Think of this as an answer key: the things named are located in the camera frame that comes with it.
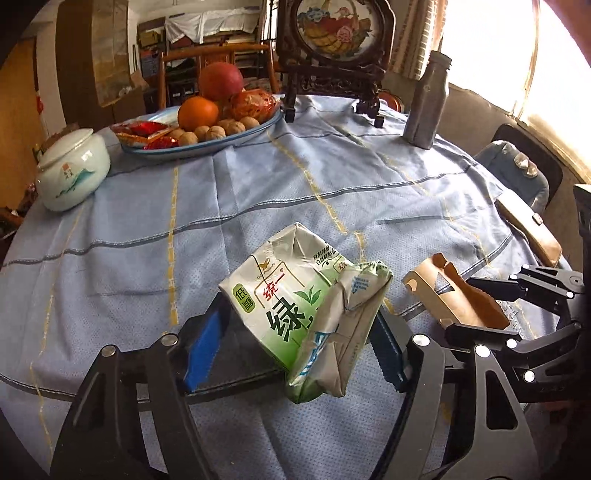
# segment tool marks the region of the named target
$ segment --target bottle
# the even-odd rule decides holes
[[[433,50],[425,73],[418,81],[404,133],[408,143],[428,150],[433,146],[437,126],[449,95],[447,70],[452,60],[447,55]]]

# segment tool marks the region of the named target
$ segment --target fruit plate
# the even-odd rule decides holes
[[[163,124],[174,124],[177,121],[177,112],[179,107],[172,106],[161,110],[146,120],[153,122],[161,122]],[[142,150],[141,148],[132,148],[121,144],[124,152],[142,157],[147,160],[176,160],[177,158],[200,157],[202,155],[212,155],[223,150],[230,145],[240,145],[252,137],[259,135],[271,125],[275,125],[283,116],[281,109],[277,109],[275,115],[258,127],[246,130],[241,134],[230,135],[218,140],[209,140],[206,142],[197,143],[194,145],[187,145],[186,147],[174,148],[160,148],[159,150]]]

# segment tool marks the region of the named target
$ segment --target white ceramic pot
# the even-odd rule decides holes
[[[111,158],[100,135],[80,128],[61,137],[37,166],[37,191],[43,204],[61,212],[78,205],[105,179]]]

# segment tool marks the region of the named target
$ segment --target lid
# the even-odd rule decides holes
[[[431,51],[431,54],[429,55],[429,62],[431,61],[444,66],[446,69],[448,69],[452,64],[452,60],[450,57],[444,55],[443,53],[437,50]]]
[[[43,154],[38,165],[39,168],[46,168],[58,158],[62,158],[91,136],[93,131],[91,128],[79,128],[61,137]]]

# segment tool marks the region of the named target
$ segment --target table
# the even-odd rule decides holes
[[[439,342],[443,330],[401,283],[410,269],[440,251],[464,278],[506,278],[537,263],[497,214],[504,187],[487,170],[440,137],[427,151],[407,144],[405,116],[385,105],[384,129],[375,129],[354,103],[302,96],[293,124],[213,157],[162,164],[126,156],[103,130],[112,168],[96,193],[64,213],[33,206],[0,271],[0,408],[44,468],[103,345],[125,351],[177,332],[290,223],[352,261],[384,261],[394,274],[388,309]],[[526,303],[502,308],[524,338],[556,325]],[[234,321],[203,391],[274,368]],[[373,470],[401,401],[367,345],[343,398],[296,406],[275,383],[191,410],[221,478],[359,479]],[[442,412],[431,467],[443,455]],[[164,469],[149,412],[142,428],[152,465]]]

